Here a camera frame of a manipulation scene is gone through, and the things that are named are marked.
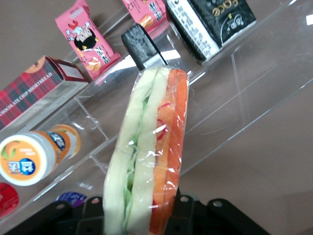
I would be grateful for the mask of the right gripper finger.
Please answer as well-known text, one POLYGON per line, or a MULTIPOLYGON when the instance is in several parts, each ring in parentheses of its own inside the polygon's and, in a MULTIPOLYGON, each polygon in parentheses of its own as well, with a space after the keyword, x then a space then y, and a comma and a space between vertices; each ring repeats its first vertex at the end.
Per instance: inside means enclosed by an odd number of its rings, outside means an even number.
POLYGON ((167 65, 159 49, 140 24, 136 23, 127 29, 121 35, 121 40, 139 70, 167 65))

